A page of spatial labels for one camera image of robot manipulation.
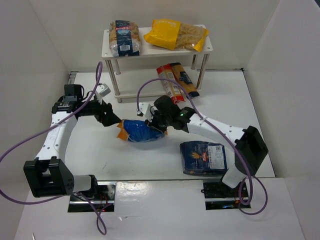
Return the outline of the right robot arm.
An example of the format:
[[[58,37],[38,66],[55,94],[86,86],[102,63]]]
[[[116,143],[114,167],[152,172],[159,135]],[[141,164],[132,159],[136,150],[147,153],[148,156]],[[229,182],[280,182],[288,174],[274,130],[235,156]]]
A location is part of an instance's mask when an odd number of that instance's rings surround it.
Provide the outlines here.
[[[159,97],[154,104],[140,102],[138,107],[148,127],[161,132],[172,127],[203,136],[233,150],[234,163],[222,178],[222,182],[232,189],[245,177],[255,176],[269,152],[256,127],[235,127],[211,119],[195,108],[179,108],[166,95]]]

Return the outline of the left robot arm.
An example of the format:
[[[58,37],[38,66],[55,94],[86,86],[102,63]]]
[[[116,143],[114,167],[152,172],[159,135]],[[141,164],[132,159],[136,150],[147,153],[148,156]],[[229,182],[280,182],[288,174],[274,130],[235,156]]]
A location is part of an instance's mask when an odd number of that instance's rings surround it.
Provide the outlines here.
[[[65,164],[71,133],[80,117],[93,116],[104,127],[121,122],[112,105],[103,98],[110,93],[103,83],[97,86],[92,99],[84,97],[80,84],[66,84],[64,95],[53,105],[51,129],[34,160],[26,161],[23,171],[34,197],[70,196],[80,192],[87,198],[98,193],[98,181],[93,174],[74,175]]]

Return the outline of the dark blue pasta box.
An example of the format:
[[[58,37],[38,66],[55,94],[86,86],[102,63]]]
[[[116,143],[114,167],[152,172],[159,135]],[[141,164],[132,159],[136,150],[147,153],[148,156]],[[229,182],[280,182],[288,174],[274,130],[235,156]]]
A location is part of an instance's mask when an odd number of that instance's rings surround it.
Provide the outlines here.
[[[228,170],[225,147],[208,141],[187,141],[179,146],[182,171],[187,175],[215,176]]]

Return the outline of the blue clear pasta bag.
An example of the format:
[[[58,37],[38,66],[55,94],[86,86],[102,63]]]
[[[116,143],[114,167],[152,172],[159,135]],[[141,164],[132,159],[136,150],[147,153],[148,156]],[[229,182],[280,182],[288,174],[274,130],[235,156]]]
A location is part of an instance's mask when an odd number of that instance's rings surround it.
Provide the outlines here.
[[[140,47],[140,32],[135,22],[115,20],[110,23],[109,49],[114,57],[139,56]]]

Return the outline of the orange blue orecchiette bag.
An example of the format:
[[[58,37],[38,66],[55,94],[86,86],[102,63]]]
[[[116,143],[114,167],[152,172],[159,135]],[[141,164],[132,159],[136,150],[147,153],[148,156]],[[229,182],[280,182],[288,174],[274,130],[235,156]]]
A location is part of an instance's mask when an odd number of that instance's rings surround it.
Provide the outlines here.
[[[131,143],[153,142],[168,134],[147,126],[141,120],[123,119],[116,127],[120,129],[117,138]]]

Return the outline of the white two-tier shelf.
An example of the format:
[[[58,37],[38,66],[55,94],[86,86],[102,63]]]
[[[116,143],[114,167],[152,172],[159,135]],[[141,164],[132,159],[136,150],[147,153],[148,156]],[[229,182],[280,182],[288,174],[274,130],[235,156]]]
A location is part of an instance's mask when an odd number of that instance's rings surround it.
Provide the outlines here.
[[[158,77],[156,68],[161,66],[161,63],[157,63],[152,68],[138,68],[134,70],[120,70],[118,60],[130,60],[130,61],[141,61],[141,60],[160,60],[163,57],[187,57],[192,56],[192,63],[190,66],[184,66],[185,72],[190,77],[193,85],[197,91],[201,90],[206,65],[213,51],[210,38],[207,36],[205,39],[204,46],[201,52],[193,52],[191,50],[178,49],[169,50],[158,46],[151,45],[143,39],[143,34],[150,32],[150,27],[140,27],[140,39],[141,39],[141,50],[142,54],[139,56],[129,57],[114,57],[112,56],[109,47],[109,30],[106,29],[103,32],[102,41],[102,59],[105,61],[109,77],[112,83],[114,97],[121,103],[126,99],[135,99],[138,94],[140,87],[147,81]]]

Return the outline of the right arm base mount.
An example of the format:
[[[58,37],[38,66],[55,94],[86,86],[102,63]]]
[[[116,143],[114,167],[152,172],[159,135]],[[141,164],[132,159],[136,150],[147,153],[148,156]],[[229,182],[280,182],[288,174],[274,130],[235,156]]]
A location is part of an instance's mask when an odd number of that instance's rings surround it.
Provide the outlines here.
[[[208,210],[230,210],[241,208],[249,209],[251,205],[243,205],[240,199],[247,201],[249,193],[244,183],[241,187],[241,195],[239,196],[240,184],[235,188],[230,188],[222,182],[203,181],[203,187],[200,192],[204,195],[205,209]]]

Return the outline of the yellow fusilli pasta bag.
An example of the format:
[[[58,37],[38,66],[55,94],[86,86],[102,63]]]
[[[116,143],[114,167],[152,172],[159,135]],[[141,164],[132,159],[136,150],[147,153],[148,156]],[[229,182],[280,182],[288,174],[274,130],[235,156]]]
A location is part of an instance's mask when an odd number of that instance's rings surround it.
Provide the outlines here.
[[[204,27],[162,18],[154,19],[150,32],[143,37],[147,43],[168,50],[201,52],[208,34]]]

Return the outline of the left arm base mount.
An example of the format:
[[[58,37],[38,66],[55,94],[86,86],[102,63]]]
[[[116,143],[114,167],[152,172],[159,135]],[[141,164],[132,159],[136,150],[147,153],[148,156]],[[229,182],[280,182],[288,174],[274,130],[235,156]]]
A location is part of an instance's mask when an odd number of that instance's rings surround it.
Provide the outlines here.
[[[98,212],[114,212],[115,195],[115,181],[99,181],[97,192],[91,196],[87,196],[87,198]],[[88,213],[94,212],[94,210],[83,196],[73,194],[69,198],[67,212]]]

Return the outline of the red spaghetti pack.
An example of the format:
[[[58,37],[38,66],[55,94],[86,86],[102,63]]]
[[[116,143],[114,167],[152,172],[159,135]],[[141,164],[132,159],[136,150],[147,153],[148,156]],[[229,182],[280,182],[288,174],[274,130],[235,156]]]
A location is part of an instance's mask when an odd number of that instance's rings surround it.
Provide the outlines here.
[[[172,102],[174,104],[178,104],[180,102],[184,102],[184,96],[181,93],[180,88],[172,83],[172,80],[176,82],[173,70],[170,66],[170,64],[162,65],[156,69],[158,73],[158,77],[162,79],[161,84],[166,92],[166,94],[171,98]]]

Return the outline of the yellow blue spaghetti pack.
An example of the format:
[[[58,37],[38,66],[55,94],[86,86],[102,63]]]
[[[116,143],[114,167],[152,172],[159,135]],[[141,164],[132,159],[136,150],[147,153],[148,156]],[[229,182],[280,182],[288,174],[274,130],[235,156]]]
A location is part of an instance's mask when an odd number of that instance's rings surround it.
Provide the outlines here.
[[[175,80],[186,90],[188,95],[191,98],[198,97],[200,94],[198,93],[196,87],[192,83],[190,77],[187,72],[179,62],[174,62],[169,64],[172,72],[174,74]]]

